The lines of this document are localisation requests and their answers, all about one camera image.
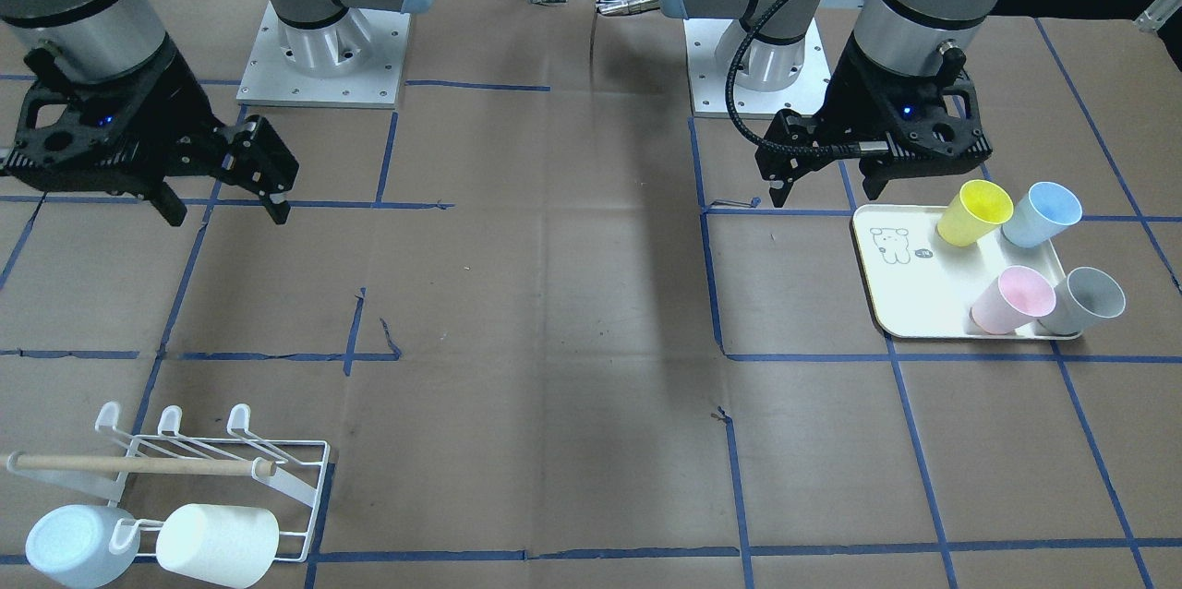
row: cup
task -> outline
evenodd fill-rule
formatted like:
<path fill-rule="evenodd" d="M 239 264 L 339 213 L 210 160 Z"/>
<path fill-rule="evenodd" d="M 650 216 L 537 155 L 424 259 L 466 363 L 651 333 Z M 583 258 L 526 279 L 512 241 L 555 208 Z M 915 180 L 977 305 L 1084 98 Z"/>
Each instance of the cup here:
<path fill-rule="evenodd" d="M 1082 266 L 1054 287 L 1059 304 L 1039 319 L 1054 335 L 1076 335 L 1124 312 L 1124 290 L 1099 268 Z"/>
<path fill-rule="evenodd" d="M 279 549 L 279 523 L 266 509 L 186 504 L 156 538 L 164 570 L 234 589 L 266 575 Z"/>
<path fill-rule="evenodd" d="M 1001 233 L 1018 247 L 1034 247 L 1083 216 L 1084 207 L 1076 194 L 1059 183 L 1041 181 L 1018 202 L 1014 216 L 1001 225 Z"/>
<path fill-rule="evenodd" d="M 1051 283 L 1034 268 L 1008 266 L 973 303 L 969 316 L 985 332 L 1005 335 L 1052 310 L 1054 289 Z"/>
<path fill-rule="evenodd" d="M 1014 202 L 1000 186 L 989 181 L 968 181 L 940 216 L 936 232 L 956 247 L 968 247 L 1013 214 Z"/>
<path fill-rule="evenodd" d="M 51 510 L 25 539 L 30 565 L 70 589 L 97 589 L 128 570 L 139 550 L 139 533 L 128 548 L 108 549 L 115 524 L 131 513 L 113 506 L 70 504 Z"/>

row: white tray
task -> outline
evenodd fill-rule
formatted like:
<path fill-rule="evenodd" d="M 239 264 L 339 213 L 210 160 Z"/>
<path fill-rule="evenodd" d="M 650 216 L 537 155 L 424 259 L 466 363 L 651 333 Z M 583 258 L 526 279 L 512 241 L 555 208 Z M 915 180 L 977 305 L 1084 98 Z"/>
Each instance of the white tray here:
<path fill-rule="evenodd" d="M 943 206 L 870 205 L 853 213 L 853 241 L 875 319 L 895 337 L 1069 339 L 1032 322 L 989 335 L 969 318 L 978 296 L 1006 266 L 1030 266 L 1052 284 L 1066 276 L 1051 241 L 1034 248 L 1009 244 L 995 231 L 969 247 L 936 234 Z"/>

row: wooden dowel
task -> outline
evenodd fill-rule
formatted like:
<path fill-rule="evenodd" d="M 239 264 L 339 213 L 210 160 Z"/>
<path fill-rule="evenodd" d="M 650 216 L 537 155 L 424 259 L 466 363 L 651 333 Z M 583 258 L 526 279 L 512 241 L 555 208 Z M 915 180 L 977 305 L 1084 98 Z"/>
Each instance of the wooden dowel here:
<path fill-rule="evenodd" d="M 251 475 L 251 460 L 207 460 L 204 458 L 102 458 L 95 455 L 18 455 L 18 470 L 64 470 L 128 473 L 171 473 L 186 475 Z M 275 462 L 259 464 L 259 475 L 274 475 Z"/>

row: cable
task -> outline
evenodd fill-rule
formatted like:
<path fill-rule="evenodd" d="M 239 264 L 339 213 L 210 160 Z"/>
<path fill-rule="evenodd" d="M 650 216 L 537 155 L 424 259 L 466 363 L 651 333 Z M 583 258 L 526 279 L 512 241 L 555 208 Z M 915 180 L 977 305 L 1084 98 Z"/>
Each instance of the cable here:
<path fill-rule="evenodd" d="M 768 7 L 762 14 L 760 14 L 759 19 L 756 19 L 754 24 L 752 24 L 751 31 L 747 33 L 747 37 L 745 37 L 742 41 L 739 44 L 739 50 L 735 51 L 735 56 L 730 60 L 730 67 L 727 67 L 727 84 L 725 91 L 726 103 L 727 103 L 727 116 L 730 117 L 730 122 L 734 123 L 735 129 L 739 130 L 739 134 L 741 134 L 743 138 L 754 143 L 756 147 L 766 148 L 772 153 L 778 153 L 781 155 L 788 155 L 793 157 L 814 156 L 814 155 L 832 155 L 833 157 L 840 157 L 842 155 L 846 154 L 849 147 L 831 144 L 831 147 L 829 147 L 829 153 L 825 153 L 824 150 L 812 148 L 808 145 L 788 145 L 766 140 L 756 135 L 755 132 L 751 131 L 751 128 L 748 128 L 742 122 L 742 118 L 739 117 L 739 110 L 735 109 L 735 77 L 739 76 L 739 69 L 742 67 L 742 57 L 747 53 L 747 50 L 751 48 L 751 43 L 755 41 L 755 37 L 759 35 L 759 31 L 764 26 L 766 26 L 767 22 L 772 20 L 772 17 L 775 17 L 775 13 L 780 12 L 780 8 L 787 5 L 788 1 L 790 0 L 775 0 L 775 2 L 773 2 L 771 7 Z"/>

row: light blue cup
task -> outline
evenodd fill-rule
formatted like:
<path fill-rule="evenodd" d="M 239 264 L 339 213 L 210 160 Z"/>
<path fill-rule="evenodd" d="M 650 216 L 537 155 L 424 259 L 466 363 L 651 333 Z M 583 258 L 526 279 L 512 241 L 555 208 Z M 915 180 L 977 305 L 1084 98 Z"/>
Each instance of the light blue cup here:
<path fill-rule="evenodd" d="M 1018 247 L 1035 247 L 1084 216 L 1076 194 L 1059 183 L 1037 182 L 1014 206 L 1014 215 L 1001 233 Z"/>
<path fill-rule="evenodd" d="M 71 504 L 51 510 L 25 539 L 30 565 L 70 589 L 97 589 L 122 576 L 139 550 L 139 532 L 118 555 L 108 544 L 115 523 L 131 513 L 112 506 Z"/>

